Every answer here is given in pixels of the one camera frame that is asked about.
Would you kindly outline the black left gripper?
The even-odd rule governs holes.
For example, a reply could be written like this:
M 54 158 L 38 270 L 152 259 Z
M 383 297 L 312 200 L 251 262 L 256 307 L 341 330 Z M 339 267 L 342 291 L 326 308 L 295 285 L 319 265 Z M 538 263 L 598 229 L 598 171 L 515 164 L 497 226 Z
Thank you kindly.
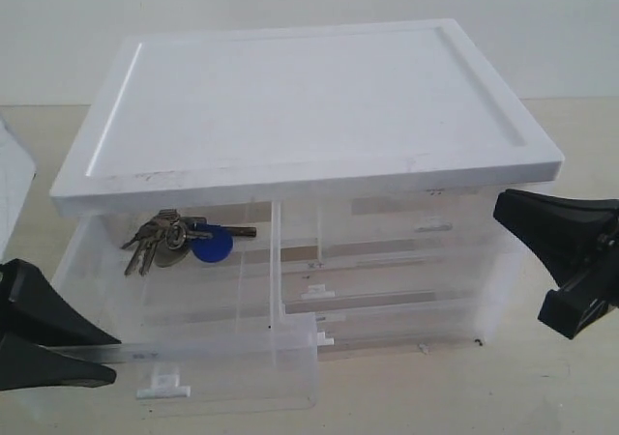
M 538 320 L 575 338 L 618 304 L 618 201 L 502 191 L 494 219 L 523 242 L 556 283 Z

